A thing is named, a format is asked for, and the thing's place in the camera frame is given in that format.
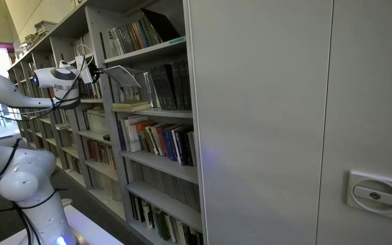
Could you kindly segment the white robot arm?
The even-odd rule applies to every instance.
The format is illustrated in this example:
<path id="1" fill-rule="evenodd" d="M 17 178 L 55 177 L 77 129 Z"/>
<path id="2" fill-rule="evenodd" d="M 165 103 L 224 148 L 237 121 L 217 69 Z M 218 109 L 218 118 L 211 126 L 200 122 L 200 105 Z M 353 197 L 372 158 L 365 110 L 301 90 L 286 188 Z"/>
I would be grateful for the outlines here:
<path id="1" fill-rule="evenodd" d="M 78 82 L 92 83 L 86 61 L 77 67 L 60 65 L 36 69 L 33 82 L 52 88 L 51 98 L 22 94 L 7 77 L 0 75 L 0 103 L 15 109 L 72 109 L 79 105 Z M 22 148 L 19 143 L 0 146 L 0 195 L 13 203 L 26 226 L 23 245 L 77 245 L 64 212 L 59 192 L 51 182 L 56 156 L 47 150 Z"/>

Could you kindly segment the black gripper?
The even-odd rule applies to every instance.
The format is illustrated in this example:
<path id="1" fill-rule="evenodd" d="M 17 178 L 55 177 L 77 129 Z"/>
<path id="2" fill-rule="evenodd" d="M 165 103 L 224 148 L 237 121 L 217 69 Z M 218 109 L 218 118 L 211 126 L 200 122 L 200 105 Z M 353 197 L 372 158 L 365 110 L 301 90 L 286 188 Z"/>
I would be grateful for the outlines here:
<path id="1" fill-rule="evenodd" d="M 87 80 L 89 82 L 97 82 L 100 75 L 101 75 L 102 69 L 98 68 L 94 62 L 90 62 L 87 65 Z"/>

